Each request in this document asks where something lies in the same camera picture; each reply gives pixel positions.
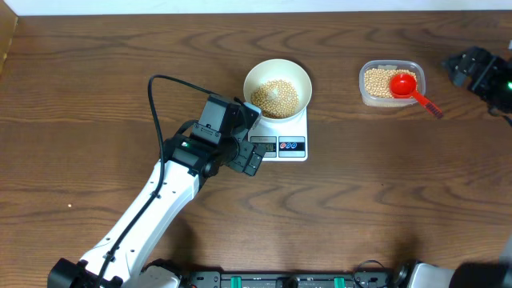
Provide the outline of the red plastic measuring scoop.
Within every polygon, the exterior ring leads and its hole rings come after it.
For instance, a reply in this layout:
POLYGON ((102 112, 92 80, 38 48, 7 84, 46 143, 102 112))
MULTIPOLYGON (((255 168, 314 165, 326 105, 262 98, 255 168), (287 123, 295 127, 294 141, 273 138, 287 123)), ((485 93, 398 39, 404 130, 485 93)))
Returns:
POLYGON ((410 74, 396 74, 390 80, 390 92, 394 98, 414 98, 423 108, 436 118, 442 118, 443 112, 417 90, 417 82, 410 74))

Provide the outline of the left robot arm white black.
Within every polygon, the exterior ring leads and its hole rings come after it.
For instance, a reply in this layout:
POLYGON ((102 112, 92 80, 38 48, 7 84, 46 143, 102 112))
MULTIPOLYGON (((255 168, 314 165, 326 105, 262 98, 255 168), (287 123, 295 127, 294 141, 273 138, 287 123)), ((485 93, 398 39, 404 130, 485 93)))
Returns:
POLYGON ((49 287, 170 287, 181 278, 146 260, 177 214, 221 166, 253 176, 264 145, 229 136, 218 145, 176 134, 163 143, 161 157, 126 212, 107 235, 74 263, 60 259, 49 272, 49 287))

